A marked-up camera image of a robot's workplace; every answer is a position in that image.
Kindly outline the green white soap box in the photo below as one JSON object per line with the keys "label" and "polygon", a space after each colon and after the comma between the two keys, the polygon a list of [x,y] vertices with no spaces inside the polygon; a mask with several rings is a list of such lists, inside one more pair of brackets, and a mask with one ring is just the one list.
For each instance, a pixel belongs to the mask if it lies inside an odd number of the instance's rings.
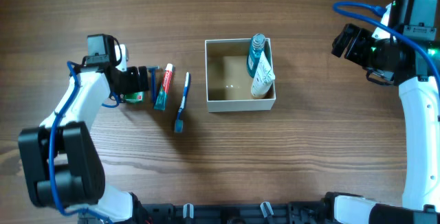
{"label": "green white soap box", "polygon": [[144,101],[144,92],[129,93],[124,95],[123,100],[126,103],[137,104]]}

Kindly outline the white lotion tube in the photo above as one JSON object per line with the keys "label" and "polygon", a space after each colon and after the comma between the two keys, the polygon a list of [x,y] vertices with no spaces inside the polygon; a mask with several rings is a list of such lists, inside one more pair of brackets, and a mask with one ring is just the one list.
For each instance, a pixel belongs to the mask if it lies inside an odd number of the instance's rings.
{"label": "white lotion tube", "polygon": [[253,98],[264,98],[274,83],[276,76],[265,53],[262,52],[251,86]]}

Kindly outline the blue Listerine mouthwash bottle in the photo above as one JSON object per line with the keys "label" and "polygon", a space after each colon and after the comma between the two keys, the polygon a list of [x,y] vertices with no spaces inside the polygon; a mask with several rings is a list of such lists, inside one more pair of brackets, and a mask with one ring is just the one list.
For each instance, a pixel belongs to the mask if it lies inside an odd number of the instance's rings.
{"label": "blue Listerine mouthwash bottle", "polygon": [[251,78],[255,76],[261,54],[264,52],[265,39],[266,37],[264,34],[255,34],[250,41],[246,63],[247,72],[249,73]]}

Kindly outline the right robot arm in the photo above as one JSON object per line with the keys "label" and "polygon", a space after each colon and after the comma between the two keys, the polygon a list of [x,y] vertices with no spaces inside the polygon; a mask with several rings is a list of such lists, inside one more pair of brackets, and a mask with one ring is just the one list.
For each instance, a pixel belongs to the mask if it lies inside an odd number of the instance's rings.
{"label": "right robot arm", "polygon": [[342,206],[354,203],[370,223],[439,222],[439,85],[421,53],[400,38],[376,39],[374,33],[346,24],[333,44],[332,53],[379,74],[383,85],[399,88],[406,123],[406,182],[402,207],[372,204],[359,197],[335,200],[334,216],[348,221]]}

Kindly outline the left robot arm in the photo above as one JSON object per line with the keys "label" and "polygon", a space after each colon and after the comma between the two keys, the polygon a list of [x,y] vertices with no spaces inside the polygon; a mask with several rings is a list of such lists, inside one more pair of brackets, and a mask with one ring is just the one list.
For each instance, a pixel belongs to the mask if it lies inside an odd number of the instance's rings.
{"label": "left robot arm", "polygon": [[106,183],[90,135],[108,98],[146,91],[145,67],[120,71],[113,63],[67,62],[69,87],[52,114],[19,134],[19,152],[33,205],[63,216],[85,214],[101,223],[151,223],[132,193]]}

